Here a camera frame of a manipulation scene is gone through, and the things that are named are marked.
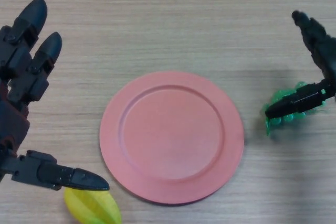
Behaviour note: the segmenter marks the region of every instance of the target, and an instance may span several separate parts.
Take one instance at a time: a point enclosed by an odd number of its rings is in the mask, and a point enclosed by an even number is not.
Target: green grape bunch
[[[283,97],[285,97],[287,95],[291,95],[291,94],[295,93],[297,89],[299,89],[299,88],[301,88],[305,85],[307,85],[307,83],[305,83],[303,81],[300,81],[295,85],[294,89],[283,89],[283,90],[276,91],[273,94],[272,98],[270,99],[270,103],[266,103],[264,105],[263,112],[265,112],[267,110],[267,108],[269,106],[271,106],[272,104],[280,101]],[[296,120],[296,119],[303,119],[303,118],[306,117],[307,114],[309,114],[310,112],[314,112],[317,108],[318,107],[316,107],[312,110],[306,111],[306,112],[288,114],[288,115],[285,115],[285,116],[280,117],[280,118],[273,118],[273,119],[266,118],[265,119],[265,127],[266,127],[267,136],[269,136],[272,126],[281,125],[281,124],[284,124],[284,123],[290,123],[290,122],[292,122],[293,120]]]

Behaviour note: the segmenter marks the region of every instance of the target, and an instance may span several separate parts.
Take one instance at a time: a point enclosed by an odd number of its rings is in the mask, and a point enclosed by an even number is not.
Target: wood grain surface
[[[31,0],[0,0],[11,25]],[[51,153],[59,164],[92,170],[111,184],[124,224],[336,223],[336,106],[300,127],[265,136],[259,110],[272,93],[322,74],[291,19],[295,9],[336,36],[336,0],[46,0],[36,48],[53,31],[63,49],[19,153]],[[212,196],[183,207],[142,202],[105,167],[98,131],[104,109],[129,81],[158,70],[189,71],[223,88],[245,127],[242,162]],[[0,184],[1,223],[76,223],[63,190]]]

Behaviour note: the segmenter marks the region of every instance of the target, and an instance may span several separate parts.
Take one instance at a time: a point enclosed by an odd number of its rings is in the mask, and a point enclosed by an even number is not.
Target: yellow fruit
[[[66,188],[68,210],[81,224],[121,224],[121,214],[109,191]]]

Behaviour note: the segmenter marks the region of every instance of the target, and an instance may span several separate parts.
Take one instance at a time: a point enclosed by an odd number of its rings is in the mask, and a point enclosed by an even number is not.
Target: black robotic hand
[[[12,27],[0,29],[0,181],[12,180],[59,190],[62,186],[82,190],[109,190],[102,177],[89,171],[57,165],[49,154],[28,151],[17,156],[30,123],[31,102],[39,101],[49,86],[48,76],[61,52],[62,38],[51,34],[30,55],[47,18],[44,0],[33,0]]]
[[[292,18],[301,30],[303,42],[311,52],[314,63],[336,87],[336,38],[328,35],[319,22],[308,18],[305,13],[294,11]]]
[[[319,22],[308,18],[303,12],[294,11],[292,18],[300,28],[303,42],[314,63],[321,69],[324,79],[303,86],[296,93],[272,104],[265,111],[269,119],[311,110],[336,94],[336,39],[328,35]]]

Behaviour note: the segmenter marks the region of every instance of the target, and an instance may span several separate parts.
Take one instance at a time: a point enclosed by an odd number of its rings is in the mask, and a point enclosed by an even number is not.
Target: plate center
[[[162,88],[138,98],[124,115],[121,142],[142,173],[184,179],[200,173],[223,140],[216,111],[189,89]]]

